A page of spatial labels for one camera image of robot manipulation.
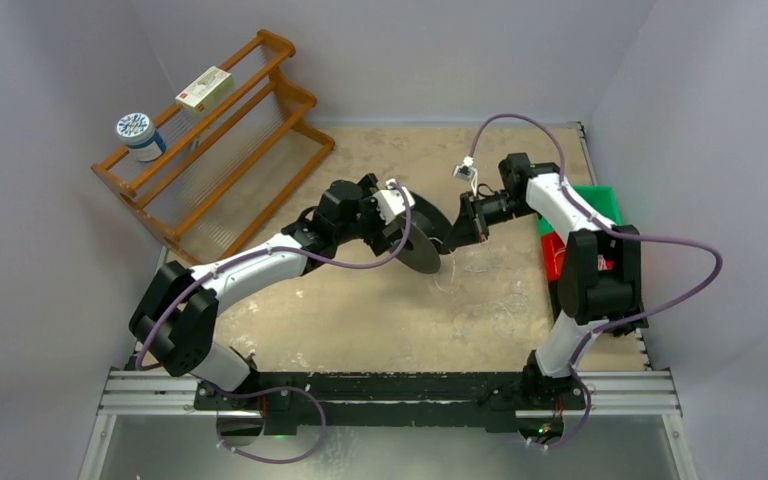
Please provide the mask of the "black perforated cable spool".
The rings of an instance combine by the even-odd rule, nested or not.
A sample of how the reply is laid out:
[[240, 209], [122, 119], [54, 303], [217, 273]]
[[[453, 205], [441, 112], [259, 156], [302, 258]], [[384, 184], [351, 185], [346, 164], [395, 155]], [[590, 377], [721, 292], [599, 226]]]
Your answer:
[[440, 271], [443, 255], [442, 243], [452, 228], [446, 215], [418, 193], [405, 190], [414, 203], [411, 207], [411, 227], [407, 241], [396, 259], [421, 274]]

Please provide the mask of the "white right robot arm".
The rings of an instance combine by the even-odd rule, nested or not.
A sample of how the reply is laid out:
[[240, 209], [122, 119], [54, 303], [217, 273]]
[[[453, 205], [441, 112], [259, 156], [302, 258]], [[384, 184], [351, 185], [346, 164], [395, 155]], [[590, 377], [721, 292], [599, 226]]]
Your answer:
[[600, 214], [570, 188], [554, 163], [533, 163], [514, 153], [498, 165], [503, 188], [486, 198], [460, 197], [444, 254], [488, 240], [492, 225], [537, 214], [560, 236], [565, 251], [557, 281], [560, 312], [548, 338], [523, 369], [521, 392], [536, 407], [575, 384], [581, 357], [613, 323], [642, 310], [641, 247], [622, 234], [635, 233]]

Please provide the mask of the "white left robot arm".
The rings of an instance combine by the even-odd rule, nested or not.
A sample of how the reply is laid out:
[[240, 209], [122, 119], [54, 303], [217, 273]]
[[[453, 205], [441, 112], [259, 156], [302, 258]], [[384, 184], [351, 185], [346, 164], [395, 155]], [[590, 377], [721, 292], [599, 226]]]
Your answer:
[[232, 408], [257, 399], [251, 359], [215, 339], [218, 317], [274, 284], [303, 277], [323, 265], [360, 269], [336, 258], [338, 248], [363, 241], [377, 256], [374, 267], [394, 260], [407, 246], [416, 198], [398, 181], [380, 188], [374, 175], [337, 180], [279, 233], [242, 253], [207, 264], [162, 265], [151, 280], [129, 329], [140, 342], [134, 367], [154, 367], [178, 377], [196, 376], [219, 390]]

